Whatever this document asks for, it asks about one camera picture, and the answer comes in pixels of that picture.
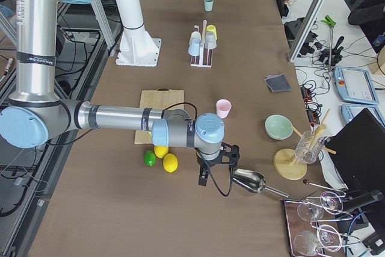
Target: metal scoop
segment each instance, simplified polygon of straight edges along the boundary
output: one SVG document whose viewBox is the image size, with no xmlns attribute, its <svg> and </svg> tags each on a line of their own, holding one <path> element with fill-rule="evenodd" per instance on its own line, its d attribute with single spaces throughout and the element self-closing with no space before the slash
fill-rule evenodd
<svg viewBox="0 0 385 257">
<path fill-rule="evenodd" d="M 265 177 L 261 173 L 255 171 L 236 169 L 232 176 L 232 180 L 234 183 L 251 193 L 260 193 L 263 190 L 267 190 L 276 193 L 285 199 L 289 197 L 289 194 L 285 192 L 266 186 Z"/>
</svg>

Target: computer screen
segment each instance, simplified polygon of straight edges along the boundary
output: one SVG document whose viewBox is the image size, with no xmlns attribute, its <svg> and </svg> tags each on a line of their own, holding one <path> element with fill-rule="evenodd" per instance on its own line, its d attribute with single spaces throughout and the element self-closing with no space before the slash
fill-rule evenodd
<svg viewBox="0 0 385 257">
<path fill-rule="evenodd" d="M 385 194 L 385 128 L 365 108 L 325 144 L 349 191 Z M 362 208 L 376 233 L 385 238 L 385 201 Z"/>
</svg>

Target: wooden cutting board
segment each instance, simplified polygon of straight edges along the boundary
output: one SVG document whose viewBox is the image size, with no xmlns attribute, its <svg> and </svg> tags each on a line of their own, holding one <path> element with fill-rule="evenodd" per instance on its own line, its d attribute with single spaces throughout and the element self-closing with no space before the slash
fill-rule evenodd
<svg viewBox="0 0 385 257">
<path fill-rule="evenodd" d="M 185 92 L 183 90 L 142 90 L 140 97 L 140 108 L 158 108 L 164 109 L 170 105 L 185 101 Z M 177 105 L 172 108 L 183 109 L 183 105 Z M 151 135 L 149 132 L 136 131 L 134 144 L 151 144 Z"/>
</svg>

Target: green clamp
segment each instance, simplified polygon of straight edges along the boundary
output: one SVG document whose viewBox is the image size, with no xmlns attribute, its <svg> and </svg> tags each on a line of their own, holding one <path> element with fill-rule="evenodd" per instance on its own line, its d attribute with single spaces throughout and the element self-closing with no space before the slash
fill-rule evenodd
<svg viewBox="0 0 385 257">
<path fill-rule="evenodd" d="M 326 15 L 325 19 L 321 20 L 321 22 L 326 23 L 330 27 L 334 27 L 337 24 L 329 15 Z"/>
</svg>

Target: green lime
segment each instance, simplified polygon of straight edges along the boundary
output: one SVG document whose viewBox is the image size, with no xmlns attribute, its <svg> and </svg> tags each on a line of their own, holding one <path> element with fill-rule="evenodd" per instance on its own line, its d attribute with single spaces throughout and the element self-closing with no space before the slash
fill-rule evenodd
<svg viewBox="0 0 385 257">
<path fill-rule="evenodd" d="M 155 163 L 156 163 L 156 156 L 155 156 L 154 152 L 152 152 L 151 150 L 148 150 L 144 154 L 144 163 L 147 166 L 150 166 L 150 167 L 155 165 Z"/>
</svg>

